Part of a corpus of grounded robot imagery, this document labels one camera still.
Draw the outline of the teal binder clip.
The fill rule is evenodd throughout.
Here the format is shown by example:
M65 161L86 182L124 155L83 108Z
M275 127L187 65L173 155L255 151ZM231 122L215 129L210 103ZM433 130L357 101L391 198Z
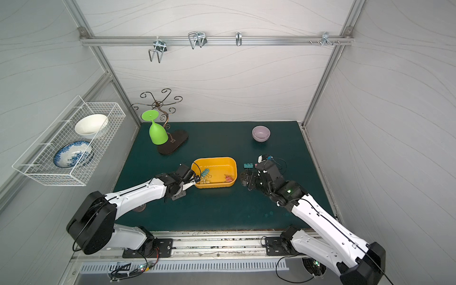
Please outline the teal binder clip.
M200 178L201 180L207 180L207 179L210 179L210 170L209 169L204 169L204 171L202 172Z
M253 169L254 168L254 164L253 163L244 163L243 167L245 169Z

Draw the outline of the yellow plastic storage box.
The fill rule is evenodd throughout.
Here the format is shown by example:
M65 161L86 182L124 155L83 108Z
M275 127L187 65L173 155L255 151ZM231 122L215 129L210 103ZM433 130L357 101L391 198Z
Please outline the yellow plastic storage box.
M192 163L191 169L199 177L204 169L210 170L210 179L201 180L196 183L198 189L228 188L235 184L238 177L236 162L231 157L211 157L197 159ZM225 182L225 175L231 175L234 181Z

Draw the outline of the large pink binder clip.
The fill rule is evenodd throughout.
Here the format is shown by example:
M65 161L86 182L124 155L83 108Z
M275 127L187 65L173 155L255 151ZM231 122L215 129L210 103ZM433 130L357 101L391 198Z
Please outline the large pink binder clip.
M231 182L233 182L233 181L234 181L233 176L231 176L231 175L225 175L225 182L226 182L226 183L231 183Z

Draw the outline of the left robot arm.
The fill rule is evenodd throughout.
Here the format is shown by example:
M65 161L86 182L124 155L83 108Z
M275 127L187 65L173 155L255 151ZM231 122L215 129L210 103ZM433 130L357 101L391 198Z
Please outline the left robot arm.
M180 165L175 172L158 174L122 191L90 193L66 226L66 232L74 241L73 251L91 255L123 248L149 256L156 246L153 234L143 226L123 226L116 221L151 201L184 197L185 191L200 181L200 174Z

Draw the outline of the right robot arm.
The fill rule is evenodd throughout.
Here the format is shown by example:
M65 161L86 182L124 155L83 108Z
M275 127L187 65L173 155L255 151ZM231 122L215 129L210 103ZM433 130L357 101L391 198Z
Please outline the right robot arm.
M385 277L386 251L377 242L368 243L328 214L312 195L294 180L287 180L277 165L260 157L245 167L242 185L258 190L276 204L309 225L319 238L296 226L289 226L279 238L265 239L266 247L290 257L306 255L307 268L314 275L321 266L339 276L344 285L377 285Z

